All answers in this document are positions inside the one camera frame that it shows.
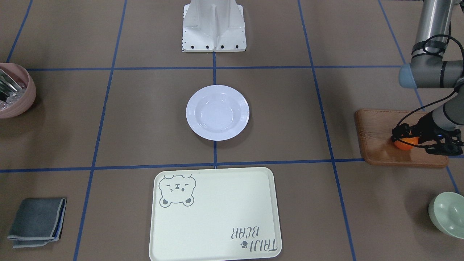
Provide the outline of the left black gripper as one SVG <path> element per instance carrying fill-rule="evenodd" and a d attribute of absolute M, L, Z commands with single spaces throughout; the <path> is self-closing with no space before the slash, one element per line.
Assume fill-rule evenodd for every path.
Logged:
<path fill-rule="evenodd" d="M 463 141 L 458 128 L 445 130 L 436 125 L 432 113 L 422 117 L 416 125 L 402 123 L 391 130 L 391 141 L 419 137 L 419 144 L 434 141 L 430 145 L 406 143 L 415 148 L 424 149 L 430 155 L 459 156 L 463 154 Z"/>

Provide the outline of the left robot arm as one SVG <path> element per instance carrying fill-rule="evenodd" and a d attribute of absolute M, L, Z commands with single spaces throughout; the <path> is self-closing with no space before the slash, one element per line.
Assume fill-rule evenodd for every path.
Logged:
<path fill-rule="evenodd" d="M 424 0 L 411 62 L 400 68 L 399 83 L 404 88 L 451 88 L 439 99 L 441 105 L 409 125 L 404 119 L 392 129 L 391 140 L 413 146 L 407 138 L 417 138 L 417 148 L 441 156 L 463 154 L 461 128 L 464 125 L 463 60 L 444 61 L 449 42 L 461 53 L 463 45 L 451 36 L 451 15 L 462 0 Z"/>

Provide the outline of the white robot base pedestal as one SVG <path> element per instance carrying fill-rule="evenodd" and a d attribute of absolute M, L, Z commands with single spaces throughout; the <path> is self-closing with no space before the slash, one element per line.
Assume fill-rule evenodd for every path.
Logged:
<path fill-rule="evenodd" d="M 186 53 L 244 52 L 245 17 L 235 0 L 192 0 L 183 8 L 181 50 Z"/>

